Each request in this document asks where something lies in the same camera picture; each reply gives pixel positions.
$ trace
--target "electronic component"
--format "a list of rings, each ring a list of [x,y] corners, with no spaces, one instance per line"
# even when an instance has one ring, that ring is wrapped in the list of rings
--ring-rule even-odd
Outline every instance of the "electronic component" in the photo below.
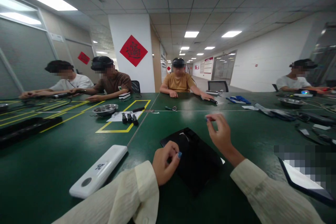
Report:
[[[70,195],[85,199],[98,191],[126,153],[126,146],[112,145],[70,188]]]

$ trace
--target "white paper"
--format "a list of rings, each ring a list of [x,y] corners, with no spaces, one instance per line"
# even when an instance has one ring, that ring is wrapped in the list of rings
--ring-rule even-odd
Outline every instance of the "white paper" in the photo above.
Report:
[[[321,130],[329,130],[329,129],[331,129],[331,128],[328,127],[328,126],[323,126],[323,125],[319,125],[319,124],[314,124],[313,127],[314,127],[314,128],[319,128],[319,129],[321,129]]]
[[[259,110],[258,108],[255,108],[254,106],[242,106],[244,109],[249,109],[249,110]]]
[[[116,112],[114,113],[110,119],[108,119],[106,122],[111,122],[111,121],[123,121],[123,115],[122,113],[125,113],[125,116],[127,118],[127,114],[131,112],[131,117],[133,117],[133,115],[136,116],[136,118],[138,119],[139,116],[142,114],[142,111],[138,111],[133,113],[132,111],[120,111],[120,112]]]

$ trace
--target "metal bowl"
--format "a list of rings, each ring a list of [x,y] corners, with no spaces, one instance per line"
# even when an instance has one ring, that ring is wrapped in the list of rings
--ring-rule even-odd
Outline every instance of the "metal bowl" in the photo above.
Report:
[[[107,104],[100,106],[98,108],[95,108],[92,110],[92,112],[95,112],[98,116],[104,117],[104,116],[109,116],[112,115],[116,110],[118,109],[117,104]]]
[[[302,105],[305,105],[306,103],[301,100],[295,100],[295,99],[288,99],[288,98],[279,98],[278,99],[282,105],[286,107],[290,107],[293,109],[299,109],[302,107]]]
[[[1,103],[0,104],[0,112],[4,112],[8,109],[9,104],[7,103]]]

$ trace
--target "floor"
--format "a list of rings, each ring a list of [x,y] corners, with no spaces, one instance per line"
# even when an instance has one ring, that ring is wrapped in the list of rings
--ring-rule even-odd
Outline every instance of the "floor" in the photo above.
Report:
[[[193,76],[192,78],[194,79],[194,81],[196,82],[197,87],[201,91],[208,90],[208,80],[207,79],[203,79],[203,78],[196,77],[196,76]],[[219,81],[219,80],[222,81],[222,80],[225,80],[225,79],[219,78],[219,79],[215,79],[214,81]],[[240,89],[240,88],[233,87],[233,86],[230,86],[230,85],[228,85],[228,88],[229,88],[229,92],[250,92],[250,91],[247,91],[245,89]]]

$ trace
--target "chair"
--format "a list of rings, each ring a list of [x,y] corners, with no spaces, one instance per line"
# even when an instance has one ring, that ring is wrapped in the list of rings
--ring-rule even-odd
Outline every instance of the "chair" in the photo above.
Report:
[[[273,87],[275,88],[275,91],[276,91],[276,92],[279,92],[279,89],[278,89],[277,85],[276,85],[276,84],[272,84],[272,85],[273,85]]]
[[[140,83],[136,80],[131,80],[133,93],[141,93]]]
[[[209,80],[208,81],[208,90],[211,91],[219,91],[223,90],[223,92],[228,92],[229,88],[227,87],[228,84],[226,83],[225,80]]]

